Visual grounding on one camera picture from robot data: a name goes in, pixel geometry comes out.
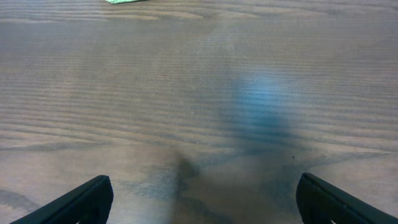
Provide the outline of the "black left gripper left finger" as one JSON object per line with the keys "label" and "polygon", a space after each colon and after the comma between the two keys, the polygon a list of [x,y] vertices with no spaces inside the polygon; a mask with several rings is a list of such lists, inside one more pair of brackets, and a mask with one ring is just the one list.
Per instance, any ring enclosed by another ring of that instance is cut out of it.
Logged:
{"label": "black left gripper left finger", "polygon": [[11,224],[106,224],[114,194],[99,175]]}

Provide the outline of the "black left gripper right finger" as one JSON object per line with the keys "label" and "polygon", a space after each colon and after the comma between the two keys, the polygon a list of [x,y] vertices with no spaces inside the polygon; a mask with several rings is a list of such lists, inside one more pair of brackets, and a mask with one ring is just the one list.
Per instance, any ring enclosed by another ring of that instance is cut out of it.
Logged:
{"label": "black left gripper right finger", "polygon": [[397,224],[396,217],[308,172],[301,175],[295,198],[304,224]]}

